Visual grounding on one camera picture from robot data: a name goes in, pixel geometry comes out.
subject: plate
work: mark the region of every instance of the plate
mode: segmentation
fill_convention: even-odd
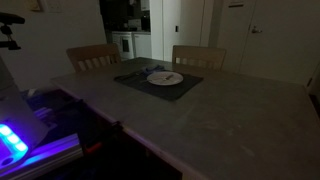
[[[183,81],[183,76],[179,73],[164,71],[155,72],[147,77],[147,80],[151,84],[159,86],[171,86]]]

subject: table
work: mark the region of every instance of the table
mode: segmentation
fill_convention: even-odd
[[[170,102],[113,80],[164,65],[204,77]],[[303,86],[146,58],[52,79],[190,179],[320,179],[319,119]]]

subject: white cabinet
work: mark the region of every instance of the white cabinet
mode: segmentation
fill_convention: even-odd
[[[141,0],[141,11],[149,11],[150,10],[150,3],[149,0]]]
[[[136,57],[151,57],[151,35],[149,34],[134,34],[134,44]]]

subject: kitchen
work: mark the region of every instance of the kitchen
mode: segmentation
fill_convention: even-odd
[[[149,0],[100,0],[107,42],[118,45],[121,59],[151,58]]]

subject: wooden chair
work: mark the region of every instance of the wooden chair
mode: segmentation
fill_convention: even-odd
[[[221,70],[225,49],[198,47],[198,46],[173,46],[172,62]]]
[[[76,72],[121,62],[116,44],[70,48],[67,54]]]

